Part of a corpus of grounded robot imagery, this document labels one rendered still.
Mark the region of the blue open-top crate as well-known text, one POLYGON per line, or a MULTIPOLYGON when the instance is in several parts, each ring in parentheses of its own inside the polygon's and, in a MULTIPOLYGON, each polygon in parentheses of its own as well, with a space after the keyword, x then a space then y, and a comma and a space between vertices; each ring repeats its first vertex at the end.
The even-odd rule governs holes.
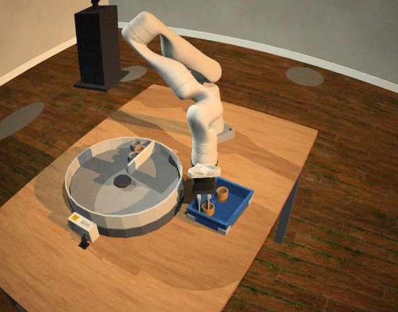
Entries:
POLYGON ((211 194, 210 202, 214 204, 213 217, 202 212, 202 205, 207 202, 207 195, 201 195, 201 212, 198 211, 196 197, 187 207, 187 219, 226 235, 244 210, 252 203, 253 191, 227 179, 216 177, 216 192, 220 187, 228 188, 228 197, 226 202, 220 203, 216 200, 216 193, 211 194))

